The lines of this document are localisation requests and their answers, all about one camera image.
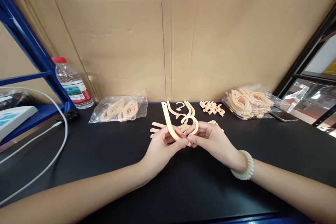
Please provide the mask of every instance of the plastic bag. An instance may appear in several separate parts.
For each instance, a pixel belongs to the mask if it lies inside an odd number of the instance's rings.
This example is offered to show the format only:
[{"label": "plastic bag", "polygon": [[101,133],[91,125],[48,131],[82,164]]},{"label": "plastic bag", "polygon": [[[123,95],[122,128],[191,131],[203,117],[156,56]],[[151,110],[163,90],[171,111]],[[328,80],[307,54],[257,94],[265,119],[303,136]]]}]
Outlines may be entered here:
[{"label": "plastic bag", "polygon": [[36,105],[35,101],[33,97],[31,97],[24,90],[10,89],[9,91],[0,93],[0,111],[9,108],[30,106],[30,105],[31,106]]},{"label": "plastic bag", "polygon": [[260,84],[230,89],[225,92],[222,102],[240,119],[273,118],[267,114],[270,111],[279,111],[276,105],[285,105],[286,102],[268,92]]},{"label": "plastic bag", "polygon": [[145,90],[138,95],[108,96],[95,107],[89,123],[133,121],[139,117],[145,117],[147,107]]}]

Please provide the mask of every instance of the black table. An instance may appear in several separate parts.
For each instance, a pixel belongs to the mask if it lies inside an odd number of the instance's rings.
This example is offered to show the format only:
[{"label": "black table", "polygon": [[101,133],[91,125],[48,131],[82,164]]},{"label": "black table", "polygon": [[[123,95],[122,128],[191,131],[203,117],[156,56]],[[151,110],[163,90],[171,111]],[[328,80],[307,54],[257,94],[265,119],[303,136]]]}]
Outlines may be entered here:
[{"label": "black table", "polygon": [[[336,187],[336,140],[319,129],[300,120],[291,123],[276,119],[240,120],[226,108],[224,117],[208,115],[197,103],[193,106],[198,120],[217,121],[237,149]],[[81,117],[69,124],[68,142],[56,163],[8,204],[140,161],[151,140],[151,123],[165,124],[160,103],[149,104],[147,117],[133,122],[87,124],[92,111],[93,108],[79,111]],[[180,125],[173,115],[171,121]],[[1,153],[0,160],[48,127]],[[1,200],[49,164],[63,136],[64,127],[58,126],[0,165]],[[197,147],[179,151],[146,186],[98,210],[82,223],[202,222],[268,213],[291,216],[298,211],[253,182],[236,179],[228,168]]]}]

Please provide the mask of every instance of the water bottle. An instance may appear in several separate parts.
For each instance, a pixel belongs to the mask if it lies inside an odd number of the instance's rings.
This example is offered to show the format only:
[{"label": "water bottle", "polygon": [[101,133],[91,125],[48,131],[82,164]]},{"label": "water bottle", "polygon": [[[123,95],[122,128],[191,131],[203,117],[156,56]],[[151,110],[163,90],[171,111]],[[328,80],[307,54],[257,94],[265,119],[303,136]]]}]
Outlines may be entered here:
[{"label": "water bottle", "polygon": [[79,73],[68,66],[65,58],[53,57],[51,59],[56,65],[55,71],[57,79],[76,108],[86,109],[91,107],[93,105],[93,100]]}]

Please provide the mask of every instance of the bag of hanger parts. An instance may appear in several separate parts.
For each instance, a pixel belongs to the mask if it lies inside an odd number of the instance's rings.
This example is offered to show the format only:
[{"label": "bag of hanger parts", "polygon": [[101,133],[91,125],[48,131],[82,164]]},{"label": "bag of hanger parts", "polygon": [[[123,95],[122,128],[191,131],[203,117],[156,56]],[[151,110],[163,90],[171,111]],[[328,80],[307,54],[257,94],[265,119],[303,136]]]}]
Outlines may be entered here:
[{"label": "bag of hanger parts", "polygon": [[138,95],[108,96],[94,109],[89,123],[134,121],[147,115],[147,107],[145,90]]},{"label": "bag of hanger parts", "polygon": [[268,92],[260,84],[230,89],[225,92],[222,102],[240,119],[273,118],[268,112],[281,111],[275,106],[287,103]]}]

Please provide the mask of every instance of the cardboard wall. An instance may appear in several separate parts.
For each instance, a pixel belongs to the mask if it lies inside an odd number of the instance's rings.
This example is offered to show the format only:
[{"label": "cardboard wall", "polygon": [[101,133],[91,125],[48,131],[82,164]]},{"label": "cardboard wall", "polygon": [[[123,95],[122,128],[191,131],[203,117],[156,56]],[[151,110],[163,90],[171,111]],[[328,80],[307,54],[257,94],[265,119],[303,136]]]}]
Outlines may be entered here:
[{"label": "cardboard wall", "polygon": [[281,81],[335,0],[15,0],[96,101],[219,100]]},{"label": "cardboard wall", "polygon": [[[0,22],[0,48],[1,48],[1,64],[0,79],[10,78],[19,75],[27,75],[37,73],[36,68],[15,42],[3,24]],[[42,91],[53,98],[56,102],[61,103],[53,90],[49,87],[44,79],[34,79],[25,82],[19,82],[8,86],[20,86],[24,88],[32,88]],[[1,89],[0,93],[9,91],[10,89]],[[38,102],[51,103],[51,101],[42,94],[32,91],[25,92],[31,94]]]}]

